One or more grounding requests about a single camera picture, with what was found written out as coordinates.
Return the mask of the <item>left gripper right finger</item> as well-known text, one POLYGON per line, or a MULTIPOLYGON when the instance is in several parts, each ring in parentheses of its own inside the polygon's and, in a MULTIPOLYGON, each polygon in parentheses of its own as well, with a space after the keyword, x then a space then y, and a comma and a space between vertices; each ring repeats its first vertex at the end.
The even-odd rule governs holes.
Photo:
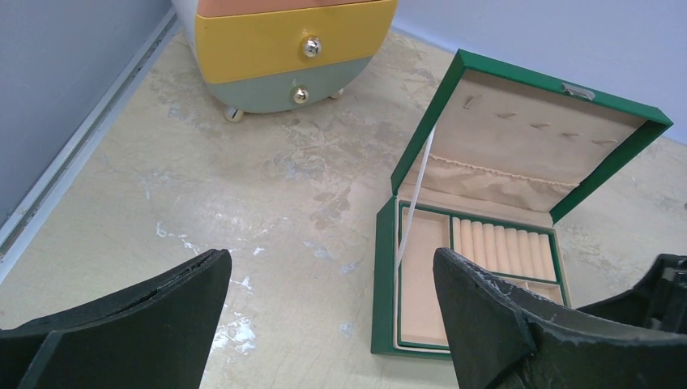
POLYGON ((686 333, 557 304, 447 248, 433 278, 461 388, 683 388, 686 333))

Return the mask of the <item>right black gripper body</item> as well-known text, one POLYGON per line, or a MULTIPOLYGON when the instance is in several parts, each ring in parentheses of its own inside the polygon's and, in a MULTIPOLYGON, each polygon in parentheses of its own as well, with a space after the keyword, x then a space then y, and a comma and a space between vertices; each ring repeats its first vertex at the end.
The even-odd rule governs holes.
POLYGON ((633 288, 577 310, 630 326, 685 334, 686 257, 660 254, 633 288))

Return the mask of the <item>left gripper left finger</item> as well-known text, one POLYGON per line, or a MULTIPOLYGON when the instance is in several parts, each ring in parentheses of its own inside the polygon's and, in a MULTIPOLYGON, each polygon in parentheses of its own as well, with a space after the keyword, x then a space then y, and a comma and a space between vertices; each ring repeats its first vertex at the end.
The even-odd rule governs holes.
POLYGON ((197 388, 232 272, 226 249, 1 333, 4 388, 197 388))

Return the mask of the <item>green removable jewelry tray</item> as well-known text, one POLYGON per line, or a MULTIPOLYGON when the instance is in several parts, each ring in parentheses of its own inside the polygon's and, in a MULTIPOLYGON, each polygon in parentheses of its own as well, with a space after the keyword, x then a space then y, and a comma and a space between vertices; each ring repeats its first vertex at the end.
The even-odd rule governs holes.
POLYGON ((399 205, 398 217, 402 258, 396 280, 396 348, 448 352, 433 280, 433 256, 441 247, 521 288, 567 305, 553 232, 428 207, 412 210, 409 203, 399 205))

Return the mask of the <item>green jewelry box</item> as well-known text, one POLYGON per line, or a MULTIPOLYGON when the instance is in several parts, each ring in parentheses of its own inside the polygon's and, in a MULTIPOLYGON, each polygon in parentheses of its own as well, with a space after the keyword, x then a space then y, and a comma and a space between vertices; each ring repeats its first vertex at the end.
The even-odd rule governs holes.
POLYGON ((672 125, 658 108, 466 50, 454 56, 376 216, 370 350, 394 346, 399 205, 551 231, 672 125))

